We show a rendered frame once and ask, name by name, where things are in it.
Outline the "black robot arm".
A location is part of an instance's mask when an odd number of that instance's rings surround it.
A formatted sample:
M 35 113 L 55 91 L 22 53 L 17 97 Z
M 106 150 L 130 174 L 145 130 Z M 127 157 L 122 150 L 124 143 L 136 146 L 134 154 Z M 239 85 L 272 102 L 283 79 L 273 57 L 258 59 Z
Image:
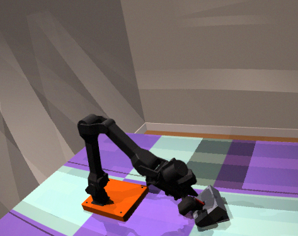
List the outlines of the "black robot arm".
M 146 186 L 154 185 L 158 189 L 166 191 L 173 182 L 178 181 L 178 189 L 185 193 L 186 188 L 197 182 L 192 169 L 188 169 L 185 162 L 175 158 L 168 161 L 140 148 L 111 118 L 90 114 L 78 122 L 77 128 L 86 145 L 89 176 L 85 191 L 91 195 L 91 204 L 104 206 L 110 199 L 104 188 L 109 179 L 108 174 L 101 166 L 99 134 L 105 134 L 130 158 L 135 170 L 141 176 L 146 176 Z

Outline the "grey sloped panel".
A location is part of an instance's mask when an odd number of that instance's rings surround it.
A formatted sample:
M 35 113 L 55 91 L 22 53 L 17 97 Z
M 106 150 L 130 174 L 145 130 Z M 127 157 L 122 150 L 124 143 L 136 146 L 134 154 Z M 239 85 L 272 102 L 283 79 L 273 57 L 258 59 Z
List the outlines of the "grey sloped panel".
M 227 210 L 219 194 L 219 190 L 209 185 L 195 198 L 204 203 L 201 206 L 203 209 L 192 211 L 196 225 L 206 227 L 229 221 Z

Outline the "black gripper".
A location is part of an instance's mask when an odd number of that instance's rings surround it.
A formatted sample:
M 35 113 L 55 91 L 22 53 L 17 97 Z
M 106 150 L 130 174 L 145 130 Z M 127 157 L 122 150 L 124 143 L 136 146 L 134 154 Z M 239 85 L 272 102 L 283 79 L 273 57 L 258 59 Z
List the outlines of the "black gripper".
M 171 187 L 165 191 L 165 195 L 168 196 L 170 194 L 174 197 L 175 201 L 178 199 L 182 200 L 178 204 L 179 214 L 185 216 L 190 211 L 203 209 L 201 205 L 196 203 L 195 197 L 197 197 L 198 194 L 191 186 L 185 189 L 185 193 L 181 192 L 177 186 L 178 181 L 173 182 Z M 192 196 L 195 197 L 193 198 Z

